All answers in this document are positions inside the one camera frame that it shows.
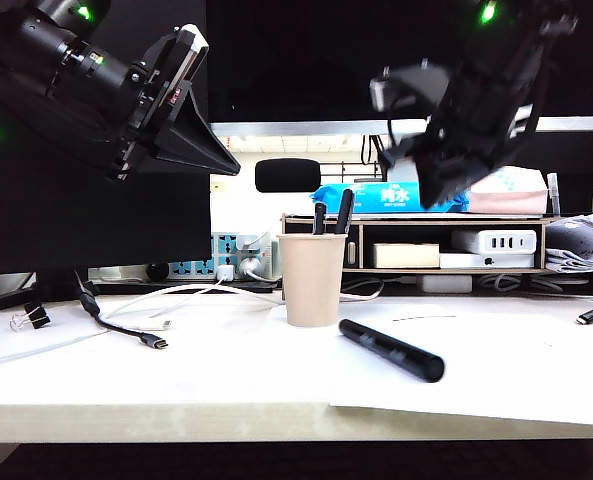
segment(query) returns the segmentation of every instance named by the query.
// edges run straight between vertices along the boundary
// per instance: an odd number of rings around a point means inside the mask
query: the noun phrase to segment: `paper cup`
[[[338,321],[347,235],[279,235],[287,322],[321,327]]]

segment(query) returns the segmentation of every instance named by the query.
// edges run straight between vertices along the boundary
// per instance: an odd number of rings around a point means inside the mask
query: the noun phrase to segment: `microphone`
[[[320,164],[305,158],[274,158],[256,164],[256,190],[262,193],[314,192]]]

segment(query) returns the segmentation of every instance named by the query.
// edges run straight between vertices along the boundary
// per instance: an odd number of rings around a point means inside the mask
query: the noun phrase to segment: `black marker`
[[[327,214],[327,205],[322,202],[316,202],[314,206],[314,235],[325,233],[325,215]]]
[[[434,383],[439,381],[443,377],[443,373],[445,373],[445,362],[432,353],[359,325],[351,320],[341,320],[339,328],[342,334],[350,340],[359,343],[423,380]]]
[[[343,192],[343,198],[340,201],[338,210],[338,220],[336,221],[336,235],[349,232],[349,224],[352,221],[352,212],[354,211],[354,191],[346,188]]]

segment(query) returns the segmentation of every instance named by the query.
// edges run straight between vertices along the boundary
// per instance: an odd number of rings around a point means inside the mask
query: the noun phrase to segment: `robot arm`
[[[110,0],[0,0],[0,102],[19,117],[19,104],[42,102],[45,112],[73,123],[72,136],[101,132],[101,141],[116,147],[103,166],[116,178],[238,173],[196,111],[191,79],[208,50],[198,29],[175,28],[125,64],[88,41],[110,6]],[[54,134],[54,142],[67,147],[62,136]]]
[[[414,159],[423,206],[444,202],[514,161],[536,131],[553,44],[576,23],[568,0],[486,0],[449,81],[445,70],[428,64],[372,81],[377,110],[391,113],[411,95],[431,115],[424,134],[384,153],[390,166]],[[530,95],[531,116],[515,135],[516,113]]]

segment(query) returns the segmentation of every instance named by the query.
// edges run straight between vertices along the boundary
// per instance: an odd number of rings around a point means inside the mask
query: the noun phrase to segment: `cable clip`
[[[51,320],[40,303],[26,303],[23,307],[25,313],[16,313],[9,321],[9,327],[20,332],[25,325],[31,324],[34,329],[47,325]]]

